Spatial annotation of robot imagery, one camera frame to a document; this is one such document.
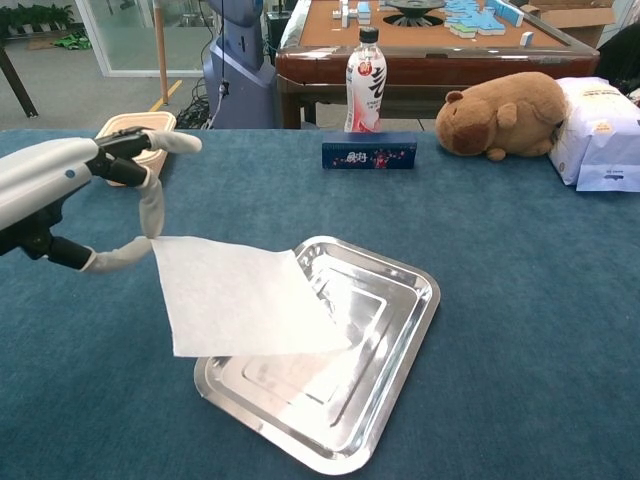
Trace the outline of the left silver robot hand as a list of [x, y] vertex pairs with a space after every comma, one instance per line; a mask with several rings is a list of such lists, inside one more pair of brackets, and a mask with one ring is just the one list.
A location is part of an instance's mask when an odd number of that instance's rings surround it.
[[[1, 253], [18, 248], [29, 258], [81, 272], [107, 273], [140, 261], [160, 236], [165, 220], [161, 180], [134, 161], [142, 151], [189, 154], [202, 149], [199, 138], [141, 126], [97, 139], [70, 137], [45, 141], [1, 158]], [[108, 252], [51, 233], [62, 221], [67, 198], [100, 177], [139, 192], [142, 234]]]

